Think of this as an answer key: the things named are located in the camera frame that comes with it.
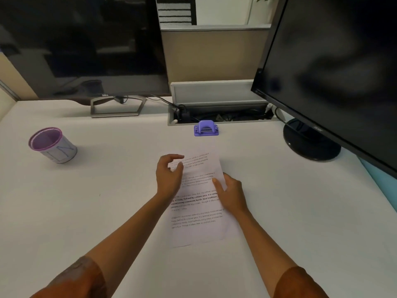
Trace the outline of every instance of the hand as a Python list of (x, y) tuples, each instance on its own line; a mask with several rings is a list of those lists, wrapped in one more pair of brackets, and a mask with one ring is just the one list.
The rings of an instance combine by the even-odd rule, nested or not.
[(225, 181), (227, 189), (223, 190), (219, 180), (213, 178), (212, 182), (215, 185), (216, 192), (218, 193), (219, 200), (223, 207), (228, 210), (234, 217), (244, 213), (249, 213), (243, 187), (241, 182), (233, 179), (230, 175), (225, 174)]
[(174, 159), (183, 159), (182, 155), (165, 155), (161, 156), (157, 164), (156, 179), (157, 179), (157, 196), (166, 199), (171, 203), (175, 197), (182, 182), (183, 163), (179, 162), (175, 171), (168, 168), (168, 164)]

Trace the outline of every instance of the monitor screen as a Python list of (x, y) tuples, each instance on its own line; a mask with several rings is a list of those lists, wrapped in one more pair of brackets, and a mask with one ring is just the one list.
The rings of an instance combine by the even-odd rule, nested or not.
[(156, 0), (0, 0), (0, 49), (39, 98), (169, 93)]
[(397, 175), (397, 0), (279, 6), (253, 91)]

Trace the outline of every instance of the purple hole punch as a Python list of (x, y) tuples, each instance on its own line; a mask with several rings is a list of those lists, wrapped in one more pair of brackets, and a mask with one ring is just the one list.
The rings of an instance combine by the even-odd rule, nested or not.
[(29, 139), (29, 147), (55, 163), (65, 163), (77, 154), (77, 147), (57, 127), (47, 127), (36, 132)]
[(218, 126), (212, 120), (201, 120), (195, 125), (195, 136), (218, 136)]

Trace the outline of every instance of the finger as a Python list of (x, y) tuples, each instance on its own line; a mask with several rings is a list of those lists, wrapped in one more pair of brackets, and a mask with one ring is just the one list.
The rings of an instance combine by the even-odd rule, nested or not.
[(160, 157), (157, 166), (168, 167), (168, 163), (171, 163), (175, 159), (183, 159), (185, 156), (177, 154), (168, 154)]
[(226, 186), (229, 187), (229, 184), (231, 184), (235, 179), (233, 179), (230, 175), (224, 172), (224, 177), (226, 181)]
[(219, 182), (218, 179), (212, 178), (212, 182), (214, 183), (214, 186), (215, 186), (215, 189), (216, 189), (216, 192), (218, 193), (218, 195), (220, 195), (221, 193), (224, 192), (221, 182)]
[(174, 171), (175, 174), (177, 174), (180, 178), (182, 178), (183, 174), (183, 163), (179, 162), (178, 165), (176, 166), (176, 170)]

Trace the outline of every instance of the purple rim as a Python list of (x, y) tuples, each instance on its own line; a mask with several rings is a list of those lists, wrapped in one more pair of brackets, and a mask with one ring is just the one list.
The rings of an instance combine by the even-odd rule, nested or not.
[[(33, 146), (32, 146), (33, 140), (34, 140), (39, 134), (41, 134), (42, 132), (47, 131), (47, 130), (57, 130), (57, 131), (59, 131), (60, 136), (59, 136), (58, 140), (55, 141), (55, 142), (54, 142), (53, 144), (51, 144), (50, 146), (45, 147), (45, 148), (43, 148), (43, 149), (34, 149)], [(32, 150), (36, 150), (36, 151), (41, 152), (41, 151), (50, 149), (51, 147), (54, 147), (55, 145), (57, 145), (57, 144), (59, 143), (59, 141), (61, 141), (62, 137), (63, 137), (62, 130), (58, 129), (57, 127), (46, 127), (46, 128), (44, 128), (44, 129), (41, 129), (41, 130), (37, 131), (36, 133), (34, 133), (34, 134), (32, 135), (32, 137), (30, 137), (28, 145), (29, 145), (29, 147), (30, 147)]]

